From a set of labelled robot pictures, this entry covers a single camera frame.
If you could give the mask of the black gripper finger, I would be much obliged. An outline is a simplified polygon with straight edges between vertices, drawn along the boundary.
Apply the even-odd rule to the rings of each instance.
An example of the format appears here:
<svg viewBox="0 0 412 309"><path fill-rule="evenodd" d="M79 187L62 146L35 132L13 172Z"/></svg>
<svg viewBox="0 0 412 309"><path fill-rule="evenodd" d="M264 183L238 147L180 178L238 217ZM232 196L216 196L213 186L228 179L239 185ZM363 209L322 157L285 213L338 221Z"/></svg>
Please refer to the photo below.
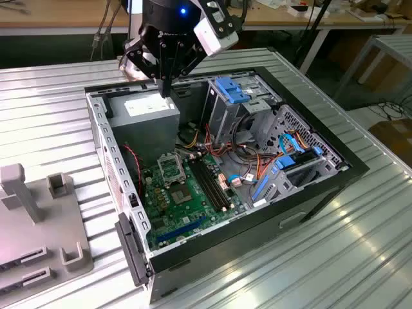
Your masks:
<svg viewBox="0 0 412 309"><path fill-rule="evenodd" d="M166 81L166 97L170 96L172 81L180 75L188 75L205 57L206 53L199 41L178 42L171 63L171 71Z"/></svg>
<svg viewBox="0 0 412 309"><path fill-rule="evenodd" d="M161 97L167 97L167 75L162 71L160 59L154 57L143 40L129 40L124 45L127 59L147 78L154 79Z"/></svg>

